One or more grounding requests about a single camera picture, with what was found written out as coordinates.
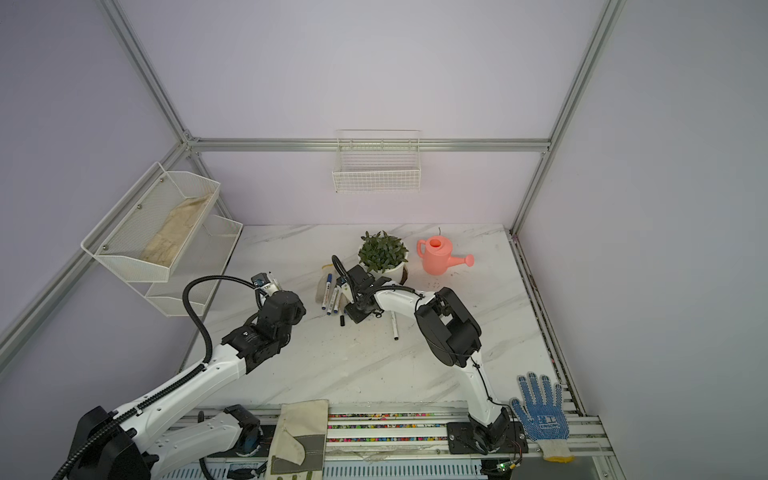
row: black mounting plate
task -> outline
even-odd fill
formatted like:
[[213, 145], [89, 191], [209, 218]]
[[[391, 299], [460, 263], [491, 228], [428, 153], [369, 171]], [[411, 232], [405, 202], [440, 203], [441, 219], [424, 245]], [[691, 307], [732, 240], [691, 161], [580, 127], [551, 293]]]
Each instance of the black mounting plate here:
[[[448, 430], [448, 451], [454, 455], [464, 453], [478, 453], [470, 447], [475, 444], [473, 432], [474, 426], [470, 422], [450, 422], [446, 426]], [[507, 431], [504, 435], [508, 441], [493, 453], [520, 453], [518, 446], [512, 442], [517, 442], [522, 449], [522, 453], [528, 453], [528, 440], [523, 431], [523, 425], [520, 422], [509, 422]]]

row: white flower pot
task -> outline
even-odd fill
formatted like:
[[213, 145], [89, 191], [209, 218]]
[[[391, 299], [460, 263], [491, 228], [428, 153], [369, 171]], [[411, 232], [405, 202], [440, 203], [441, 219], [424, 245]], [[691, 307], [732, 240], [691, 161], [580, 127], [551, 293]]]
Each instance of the white flower pot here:
[[[406, 260], [408, 259], [408, 254], [410, 252], [406, 252]], [[360, 256], [357, 257], [357, 263], [360, 264], [362, 268], [368, 272], [368, 267], [360, 260]], [[402, 269], [405, 268], [406, 262], [400, 262], [398, 266], [395, 268], [390, 268], [389, 270], [370, 270], [370, 274], [373, 275], [375, 278], [380, 278], [381, 276], [386, 276], [388, 278], [391, 278], [392, 280], [395, 280], [395, 282], [400, 283], [400, 280], [402, 280]]]

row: gray marble vein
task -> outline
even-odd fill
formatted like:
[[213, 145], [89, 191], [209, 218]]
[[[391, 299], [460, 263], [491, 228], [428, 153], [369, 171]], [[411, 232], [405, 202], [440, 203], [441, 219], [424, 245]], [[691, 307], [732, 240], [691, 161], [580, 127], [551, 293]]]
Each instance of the gray marble vein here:
[[[482, 328], [482, 354], [489, 380], [500, 400], [520, 396], [515, 377], [529, 371], [554, 378], [528, 294], [500, 224], [292, 225], [244, 227], [227, 274], [249, 279], [272, 272], [283, 288], [296, 292], [307, 308], [294, 327], [290, 344], [248, 376], [201, 403], [220, 408], [325, 398], [334, 403], [454, 402], [464, 400], [453, 369], [430, 352], [415, 320], [398, 316], [400, 340], [392, 338], [388, 318], [350, 319], [339, 326], [314, 302], [320, 269], [338, 255], [353, 265], [360, 236], [385, 230], [400, 236], [409, 254], [407, 285], [419, 290], [452, 288]], [[415, 251], [416, 241], [441, 233], [454, 254], [475, 256], [475, 265], [427, 275]], [[235, 283], [220, 285], [206, 319], [214, 343], [255, 311], [253, 294]], [[189, 361], [204, 353], [198, 338]]]

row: glove cuff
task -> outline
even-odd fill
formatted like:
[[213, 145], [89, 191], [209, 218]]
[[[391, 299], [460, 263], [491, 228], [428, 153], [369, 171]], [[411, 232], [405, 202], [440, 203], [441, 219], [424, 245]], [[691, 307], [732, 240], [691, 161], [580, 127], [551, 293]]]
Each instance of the glove cuff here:
[[538, 447], [547, 462], [568, 463], [575, 458], [568, 449], [566, 440], [537, 440]]

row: watering can handle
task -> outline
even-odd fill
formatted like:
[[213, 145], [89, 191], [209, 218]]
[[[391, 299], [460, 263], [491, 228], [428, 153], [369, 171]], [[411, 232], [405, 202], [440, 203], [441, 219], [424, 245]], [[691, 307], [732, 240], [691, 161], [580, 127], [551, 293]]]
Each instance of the watering can handle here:
[[422, 244], [424, 244], [424, 248], [426, 249], [427, 241], [419, 240], [418, 242], [416, 242], [416, 252], [419, 254], [421, 258], [424, 258], [424, 253], [422, 253]]

